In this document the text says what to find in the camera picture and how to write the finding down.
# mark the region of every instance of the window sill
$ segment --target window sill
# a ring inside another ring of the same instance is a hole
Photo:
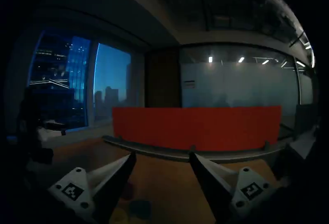
[[[104,135],[114,136],[112,121],[96,124],[93,127],[81,127],[67,130],[66,135],[49,138],[42,142],[44,148],[57,148],[69,144],[79,143],[86,139],[100,138]]]

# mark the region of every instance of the ceiling light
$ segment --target ceiling light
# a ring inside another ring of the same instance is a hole
[[[315,57],[314,57],[314,52],[313,52],[313,49],[312,49],[312,68],[315,67]]]
[[[302,67],[305,67],[305,65],[299,61],[296,61],[297,64],[301,65]]]

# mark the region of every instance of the skyscraper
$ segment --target skyscraper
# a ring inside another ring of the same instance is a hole
[[[65,31],[45,31],[35,52],[29,84],[43,119],[54,119],[69,128],[86,125],[84,88],[89,46],[90,40]]]
[[[100,119],[104,114],[104,105],[102,100],[102,92],[97,91],[95,93],[95,119]]]
[[[107,86],[105,89],[104,109],[109,117],[112,116],[112,107],[119,104],[119,90]]]

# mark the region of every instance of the lit building window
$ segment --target lit building window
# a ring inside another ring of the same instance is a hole
[[[87,125],[84,88],[89,48],[90,40],[66,31],[44,33],[35,52],[29,82],[42,119],[66,124],[69,129]]]

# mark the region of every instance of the blue sky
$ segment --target blue sky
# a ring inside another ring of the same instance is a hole
[[[102,91],[104,99],[105,88],[119,89],[119,101],[126,99],[127,65],[130,63],[130,54],[110,46],[99,44],[94,79],[94,93]]]

